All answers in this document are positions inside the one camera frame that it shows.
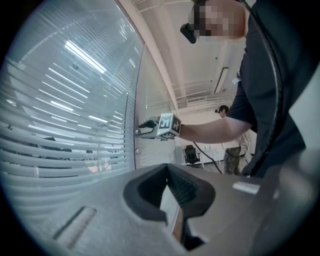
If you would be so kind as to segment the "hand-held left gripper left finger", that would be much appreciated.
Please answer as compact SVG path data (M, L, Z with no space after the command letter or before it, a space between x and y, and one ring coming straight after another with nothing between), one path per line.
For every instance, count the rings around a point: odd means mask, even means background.
M30 227L48 256L180 256L180 244L165 222L144 220L126 204L128 182L145 167L102 179L58 207L39 227Z

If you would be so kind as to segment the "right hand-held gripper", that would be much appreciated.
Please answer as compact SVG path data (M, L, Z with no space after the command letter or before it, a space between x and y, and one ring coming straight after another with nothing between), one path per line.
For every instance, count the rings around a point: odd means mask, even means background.
M155 120L149 119L138 126L139 128L156 127L156 133L141 133L138 137L141 139L170 140L180 135L181 126L181 120L175 114L162 113L158 124Z

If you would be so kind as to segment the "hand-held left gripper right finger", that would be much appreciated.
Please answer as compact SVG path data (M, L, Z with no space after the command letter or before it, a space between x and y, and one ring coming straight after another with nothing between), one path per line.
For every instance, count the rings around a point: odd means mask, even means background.
M181 243L167 256L245 256L271 208L279 167L264 178L169 164L168 182L182 210Z

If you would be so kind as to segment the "sliding glass door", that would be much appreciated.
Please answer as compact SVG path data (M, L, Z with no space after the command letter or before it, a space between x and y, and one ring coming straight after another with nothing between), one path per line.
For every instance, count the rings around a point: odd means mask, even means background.
M41 222L129 170L125 121L143 41L120 0L44 0L0 68L0 183Z

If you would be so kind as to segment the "person's right forearm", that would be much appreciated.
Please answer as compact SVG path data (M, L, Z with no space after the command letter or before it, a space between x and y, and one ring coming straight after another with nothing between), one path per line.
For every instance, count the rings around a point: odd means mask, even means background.
M179 138L203 144L228 143L240 138L251 124L230 117L224 117L204 124L182 124Z

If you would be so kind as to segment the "black office chair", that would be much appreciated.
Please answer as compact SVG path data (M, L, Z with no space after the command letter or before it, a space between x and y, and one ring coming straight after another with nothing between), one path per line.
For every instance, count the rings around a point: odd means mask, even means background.
M193 145L187 145L184 149L184 159L186 164L194 166L196 163L200 162L200 154L196 152Z

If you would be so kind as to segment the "white ceiling vent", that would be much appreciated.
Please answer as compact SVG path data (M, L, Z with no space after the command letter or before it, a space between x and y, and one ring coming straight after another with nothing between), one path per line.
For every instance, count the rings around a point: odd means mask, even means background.
M187 99L186 100L188 105L195 105L195 104L199 104L201 102L206 102L206 101L207 101L207 97L206 96L195 97L195 98L191 98L191 99Z

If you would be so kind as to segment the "long pendant ceiling light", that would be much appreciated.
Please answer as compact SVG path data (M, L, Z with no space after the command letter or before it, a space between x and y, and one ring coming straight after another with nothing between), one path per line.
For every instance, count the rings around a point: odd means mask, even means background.
M220 76L219 76L219 79L218 79L218 82L216 84L216 87L214 89L214 93L215 94L219 94L222 90L222 87L224 85L224 82L225 82L225 79L228 75L228 72L229 72L229 68L228 67L223 67L222 70L221 70L221 73L220 73Z

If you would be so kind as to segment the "person's black shirt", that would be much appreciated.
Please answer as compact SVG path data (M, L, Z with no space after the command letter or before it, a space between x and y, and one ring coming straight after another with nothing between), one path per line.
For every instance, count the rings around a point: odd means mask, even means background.
M282 164L305 148L289 109L320 62L316 42L320 0L256 0L251 9L272 46L283 86L281 121L274 143L255 168L247 166L244 170L262 178L268 168ZM255 150L259 152L268 141L274 119L276 87L270 59L252 19L248 21L239 78L228 116L251 125L257 134Z

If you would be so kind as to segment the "grey window frame post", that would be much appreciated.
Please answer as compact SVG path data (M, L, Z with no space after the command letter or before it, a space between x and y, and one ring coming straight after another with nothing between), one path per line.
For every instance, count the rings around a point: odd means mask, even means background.
M129 170L136 169L136 157L135 157L135 114L136 114L136 99L137 99L137 86L139 79L139 72L143 53L145 50L145 44L139 48L139 55L134 62L135 68L133 70L132 81L128 88L126 112L125 112L125 149L128 155Z

